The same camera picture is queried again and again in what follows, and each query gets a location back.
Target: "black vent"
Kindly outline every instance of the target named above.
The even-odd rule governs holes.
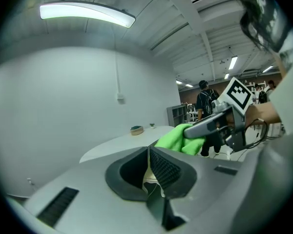
[[[237,169],[234,169],[231,167],[225,167],[225,166],[217,166],[214,170],[220,173],[229,174],[233,176],[236,175],[236,173],[238,172]]]
[[[65,187],[37,216],[43,223],[53,227],[61,218],[79,191]]]

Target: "black slot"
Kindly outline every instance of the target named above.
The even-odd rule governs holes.
[[[48,226],[54,227],[78,192],[78,190],[65,187],[37,218]]]
[[[170,231],[184,223],[185,221],[181,217],[173,214],[169,200],[165,199],[162,226]]]
[[[236,173],[238,172],[237,169],[225,167],[225,166],[217,166],[214,170],[218,171],[220,173],[229,174],[229,175],[233,175],[233,176],[235,176]]]

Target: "white wall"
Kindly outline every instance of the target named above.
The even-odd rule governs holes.
[[[56,38],[49,39],[50,46]],[[31,195],[28,177],[40,187],[78,164],[94,146],[127,134],[131,126],[167,125],[166,108],[180,104],[171,65],[147,50],[118,42],[125,96],[125,104],[119,104],[111,46],[45,44],[30,53],[46,41],[16,44],[15,52],[28,52],[18,57],[9,54],[13,48],[0,53],[0,62],[10,59],[0,64],[0,180],[13,195]]]

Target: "green cloth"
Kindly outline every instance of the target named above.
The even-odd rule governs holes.
[[[184,130],[191,126],[191,124],[181,124],[176,126],[169,133],[161,137],[155,146],[189,155],[197,155],[205,142],[205,137],[185,138],[183,134]]]

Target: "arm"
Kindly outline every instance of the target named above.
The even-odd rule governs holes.
[[[203,109],[201,109],[201,108],[197,111],[197,119],[198,120],[202,119],[202,112],[203,112]]]
[[[279,115],[277,114],[276,110],[274,109],[271,102],[263,103],[263,104],[257,104],[253,106],[249,106],[245,113],[246,117],[246,124],[245,126],[252,125],[262,125],[264,124],[261,121],[255,121],[257,118],[263,119],[267,124],[273,124],[281,122]],[[233,125],[233,116],[232,114],[227,115],[227,122],[229,125]]]
[[[197,98],[196,98],[196,106],[195,108],[198,110],[197,111],[197,119],[201,120],[202,119],[202,112],[203,112],[203,106],[202,106],[202,101],[200,98],[200,94],[198,94]]]

